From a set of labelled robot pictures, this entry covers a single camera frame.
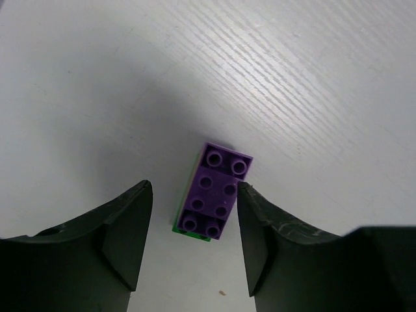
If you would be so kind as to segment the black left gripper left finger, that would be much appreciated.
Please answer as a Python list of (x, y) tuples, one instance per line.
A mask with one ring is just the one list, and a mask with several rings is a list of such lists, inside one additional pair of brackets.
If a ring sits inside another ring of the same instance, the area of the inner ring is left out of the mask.
[(2, 311), (126, 311), (136, 290), (152, 185), (35, 236), (1, 241)]

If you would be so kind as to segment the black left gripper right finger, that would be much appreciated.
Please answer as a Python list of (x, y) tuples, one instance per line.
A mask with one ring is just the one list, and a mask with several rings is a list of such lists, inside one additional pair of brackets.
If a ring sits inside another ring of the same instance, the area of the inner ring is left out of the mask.
[(314, 227), (238, 185), (249, 295), (258, 311), (414, 311), (415, 228)]

